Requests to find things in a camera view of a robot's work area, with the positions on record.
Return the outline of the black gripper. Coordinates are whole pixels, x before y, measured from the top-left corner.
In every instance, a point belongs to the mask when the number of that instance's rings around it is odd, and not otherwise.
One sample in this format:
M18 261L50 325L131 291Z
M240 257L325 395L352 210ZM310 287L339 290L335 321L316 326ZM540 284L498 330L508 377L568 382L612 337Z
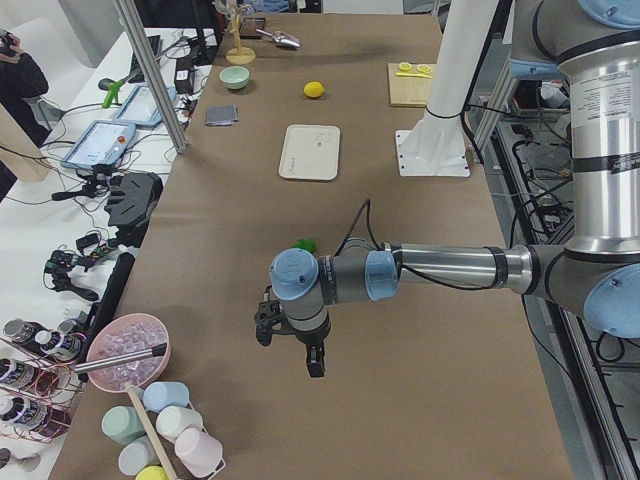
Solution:
M309 319L287 317L294 335L306 345L306 366L311 378L325 376L324 340L330 333L331 322L328 312L319 312Z

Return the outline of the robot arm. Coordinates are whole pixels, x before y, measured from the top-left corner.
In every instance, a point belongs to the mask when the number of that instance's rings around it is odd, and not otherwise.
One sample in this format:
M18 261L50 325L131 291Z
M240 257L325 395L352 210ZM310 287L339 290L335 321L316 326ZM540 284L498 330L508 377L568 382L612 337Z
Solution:
M325 373L328 309L395 295L402 280L463 291L509 288L557 304L620 338L639 334L639 5L517 1L515 79L568 83L574 231L563 245L444 247L346 235L316 257L290 248L269 269L255 315L268 345L292 335L313 377Z

